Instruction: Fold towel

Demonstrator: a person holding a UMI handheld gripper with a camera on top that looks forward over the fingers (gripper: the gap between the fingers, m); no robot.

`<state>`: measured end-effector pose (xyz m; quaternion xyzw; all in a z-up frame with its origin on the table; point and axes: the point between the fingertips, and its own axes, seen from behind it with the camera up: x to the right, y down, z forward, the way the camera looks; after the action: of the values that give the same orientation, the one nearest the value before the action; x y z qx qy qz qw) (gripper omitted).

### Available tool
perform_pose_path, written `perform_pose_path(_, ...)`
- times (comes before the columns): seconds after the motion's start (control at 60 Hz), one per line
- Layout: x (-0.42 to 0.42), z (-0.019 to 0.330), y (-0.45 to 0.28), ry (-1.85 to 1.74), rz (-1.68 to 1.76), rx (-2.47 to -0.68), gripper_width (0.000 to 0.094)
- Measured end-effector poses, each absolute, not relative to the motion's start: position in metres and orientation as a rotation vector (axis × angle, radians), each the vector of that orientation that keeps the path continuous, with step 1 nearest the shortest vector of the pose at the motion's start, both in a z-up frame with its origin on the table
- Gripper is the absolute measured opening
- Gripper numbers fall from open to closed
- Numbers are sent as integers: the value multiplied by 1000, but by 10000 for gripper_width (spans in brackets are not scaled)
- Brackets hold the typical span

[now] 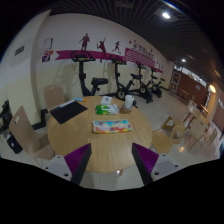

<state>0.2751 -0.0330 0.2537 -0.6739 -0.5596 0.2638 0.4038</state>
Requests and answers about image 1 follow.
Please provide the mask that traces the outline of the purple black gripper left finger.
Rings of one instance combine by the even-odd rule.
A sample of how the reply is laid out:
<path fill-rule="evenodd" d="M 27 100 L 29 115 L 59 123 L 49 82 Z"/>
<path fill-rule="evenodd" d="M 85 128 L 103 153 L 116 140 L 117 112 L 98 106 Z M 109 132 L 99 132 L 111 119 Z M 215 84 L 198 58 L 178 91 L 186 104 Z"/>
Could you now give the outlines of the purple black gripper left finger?
<path fill-rule="evenodd" d="M 66 156 L 56 155 L 44 167 L 44 170 L 79 185 L 82 181 L 91 154 L 91 144 L 88 143 Z"/>

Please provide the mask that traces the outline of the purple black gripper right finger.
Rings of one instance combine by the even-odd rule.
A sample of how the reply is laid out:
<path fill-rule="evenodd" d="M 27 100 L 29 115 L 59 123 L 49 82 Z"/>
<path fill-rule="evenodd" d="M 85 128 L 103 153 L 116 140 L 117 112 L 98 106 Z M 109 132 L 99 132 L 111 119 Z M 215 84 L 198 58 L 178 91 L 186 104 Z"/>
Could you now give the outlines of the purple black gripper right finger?
<path fill-rule="evenodd" d="M 157 154 L 137 143 L 132 144 L 132 155 L 144 185 L 181 169 L 181 165 L 168 154 Z"/>

